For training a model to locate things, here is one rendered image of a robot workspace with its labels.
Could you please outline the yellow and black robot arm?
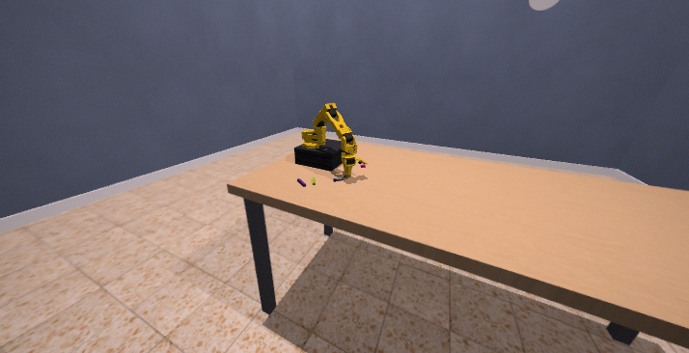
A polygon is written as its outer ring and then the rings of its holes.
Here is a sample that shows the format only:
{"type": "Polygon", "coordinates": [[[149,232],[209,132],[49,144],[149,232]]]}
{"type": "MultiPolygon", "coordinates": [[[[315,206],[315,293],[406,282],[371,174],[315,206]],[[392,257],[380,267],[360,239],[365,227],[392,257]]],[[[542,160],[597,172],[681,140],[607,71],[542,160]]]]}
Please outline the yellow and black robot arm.
{"type": "Polygon", "coordinates": [[[303,131],[304,143],[302,143],[302,147],[307,149],[319,149],[319,146],[325,145],[326,126],[324,125],[329,122],[341,140],[341,149],[345,154],[353,155],[357,153],[355,137],[351,135],[352,131],[346,126],[344,119],[336,109],[337,106],[335,103],[324,105],[313,121],[314,130],[308,129],[303,131]],[[338,121],[333,119],[335,117],[338,121]],[[349,144],[347,144],[348,142],[349,144]]]}

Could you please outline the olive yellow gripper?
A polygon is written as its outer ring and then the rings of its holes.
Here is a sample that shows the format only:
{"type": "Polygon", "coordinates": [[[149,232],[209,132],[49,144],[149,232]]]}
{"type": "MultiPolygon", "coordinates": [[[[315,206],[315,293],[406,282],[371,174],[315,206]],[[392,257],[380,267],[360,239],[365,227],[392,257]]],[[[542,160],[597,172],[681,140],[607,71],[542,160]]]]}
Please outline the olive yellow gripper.
{"type": "Polygon", "coordinates": [[[367,164],[365,161],[356,157],[354,154],[353,155],[352,154],[345,154],[345,152],[341,153],[341,160],[342,160],[343,165],[344,165],[344,173],[346,174],[347,177],[350,177],[352,167],[355,166],[357,160],[359,161],[358,163],[360,165],[361,165],[361,163],[363,163],[365,165],[367,164]]]}

